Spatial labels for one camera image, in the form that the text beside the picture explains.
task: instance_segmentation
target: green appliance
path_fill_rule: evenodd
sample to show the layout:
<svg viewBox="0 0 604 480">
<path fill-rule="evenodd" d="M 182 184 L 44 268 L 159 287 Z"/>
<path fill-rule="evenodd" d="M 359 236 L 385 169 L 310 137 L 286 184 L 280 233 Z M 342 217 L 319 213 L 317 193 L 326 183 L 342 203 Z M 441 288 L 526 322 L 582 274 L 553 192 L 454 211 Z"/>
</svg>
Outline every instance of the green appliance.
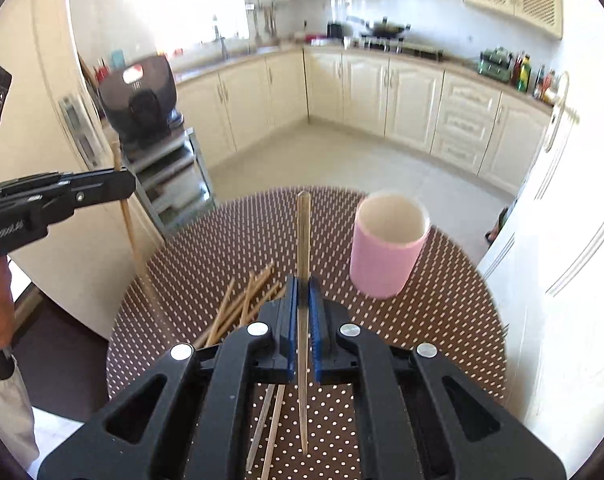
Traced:
<svg viewBox="0 0 604 480">
<path fill-rule="evenodd" d="M 480 53 L 480 62 L 477 63 L 477 72 L 502 83 L 510 81 L 510 62 L 513 54 L 505 48 L 499 47 L 495 50 L 485 50 Z"/>
</svg>

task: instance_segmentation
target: gas stove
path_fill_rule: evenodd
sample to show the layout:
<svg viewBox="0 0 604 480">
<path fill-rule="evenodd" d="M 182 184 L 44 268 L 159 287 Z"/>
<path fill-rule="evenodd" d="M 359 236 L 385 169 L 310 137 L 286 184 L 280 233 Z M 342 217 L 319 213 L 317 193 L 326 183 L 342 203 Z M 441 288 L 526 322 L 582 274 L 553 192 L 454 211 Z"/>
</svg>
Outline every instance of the gas stove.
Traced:
<svg viewBox="0 0 604 480">
<path fill-rule="evenodd" d="M 360 38 L 345 38 L 344 43 L 349 42 L 349 48 L 361 48 L 364 50 L 379 50 L 392 54 L 404 54 L 405 56 L 421 57 L 442 61 L 444 51 L 431 46 L 409 43 L 403 38 L 389 40 L 387 38 L 376 38 L 374 36 L 362 36 Z"/>
</svg>

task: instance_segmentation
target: beige pants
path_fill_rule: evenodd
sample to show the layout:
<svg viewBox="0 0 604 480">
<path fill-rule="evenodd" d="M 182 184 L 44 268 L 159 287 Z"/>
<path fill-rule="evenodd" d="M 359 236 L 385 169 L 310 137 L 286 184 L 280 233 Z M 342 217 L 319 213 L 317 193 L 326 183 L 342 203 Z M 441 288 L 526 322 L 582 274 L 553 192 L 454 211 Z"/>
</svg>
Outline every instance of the beige pants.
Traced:
<svg viewBox="0 0 604 480">
<path fill-rule="evenodd" d="M 25 469 L 40 454 L 34 424 L 33 408 L 16 363 L 12 377 L 0 381 L 0 439 Z"/>
</svg>

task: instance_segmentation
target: pink cup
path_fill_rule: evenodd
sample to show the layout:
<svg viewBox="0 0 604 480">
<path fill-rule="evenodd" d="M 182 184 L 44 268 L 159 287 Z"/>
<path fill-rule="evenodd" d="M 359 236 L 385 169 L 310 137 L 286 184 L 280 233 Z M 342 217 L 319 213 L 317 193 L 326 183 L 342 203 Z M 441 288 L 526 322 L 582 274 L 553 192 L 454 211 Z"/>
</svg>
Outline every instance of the pink cup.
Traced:
<svg viewBox="0 0 604 480">
<path fill-rule="evenodd" d="M 411 275 L 430 228 L 429 213 L 415 200 L 392 191 L 367 196 L 355 213 L 353 284 L 380 300 L 398 294 Z"/>
</svg>

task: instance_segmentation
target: beige floor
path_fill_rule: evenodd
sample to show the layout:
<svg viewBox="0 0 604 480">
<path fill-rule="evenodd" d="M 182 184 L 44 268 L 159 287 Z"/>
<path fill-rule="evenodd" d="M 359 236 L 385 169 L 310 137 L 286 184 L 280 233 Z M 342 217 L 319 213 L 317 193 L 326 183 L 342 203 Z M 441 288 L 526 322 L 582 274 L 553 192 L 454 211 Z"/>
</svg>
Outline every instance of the beige floor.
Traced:
<svg viewBox="0 0 604 480">
<path fill-rule="evenodd" d="M 211 179 L 221 202 L 284 186 L 401 190 L 420 200 L 432 222 L 475 264 L 487 249 L 485 232 L 512 200 L 428 155 L 326 124 L 304 124 L 277 134 L 215 168 Z"/>
</svg>

